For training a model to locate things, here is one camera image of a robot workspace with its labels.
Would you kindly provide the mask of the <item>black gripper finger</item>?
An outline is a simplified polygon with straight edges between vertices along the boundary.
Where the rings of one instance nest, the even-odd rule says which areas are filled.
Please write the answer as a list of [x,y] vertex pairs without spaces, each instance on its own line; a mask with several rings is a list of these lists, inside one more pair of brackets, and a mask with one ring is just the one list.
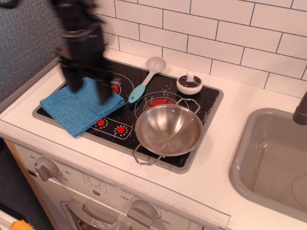
[[72,92],[77,92],[83,85],[82,77],[75,68],[61,66],[63,75]]
[[112,83],[113,78],[96,79],[96,85],[98,89],[98,95],[101,104],[105,104],[106,101],[112,96]]

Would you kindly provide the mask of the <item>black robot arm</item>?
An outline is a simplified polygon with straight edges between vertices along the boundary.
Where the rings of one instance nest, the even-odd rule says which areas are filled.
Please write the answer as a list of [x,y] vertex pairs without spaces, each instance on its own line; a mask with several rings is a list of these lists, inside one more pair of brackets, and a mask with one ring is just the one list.
[[103,21],[94,14],[95,3],[92,0],[51,3],[61,22],[61,36],[68,43],[67,47],[56,48],[67,84],[77,92],[84,77],[95,80],[100,103],[104,104],[112,96],[113,77],[111,64],[103,56]]

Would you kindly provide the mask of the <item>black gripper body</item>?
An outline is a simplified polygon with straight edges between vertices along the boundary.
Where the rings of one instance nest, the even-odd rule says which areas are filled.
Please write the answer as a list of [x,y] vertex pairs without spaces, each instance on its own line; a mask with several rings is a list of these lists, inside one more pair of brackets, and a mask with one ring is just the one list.
[[68,43],[67,47],[56,48],[61,66],[75,68],[82,78],[112,78],[111,66],[103,57],[105,43],[99,23],[93,23],[86,29],[61,29],[60,32]]

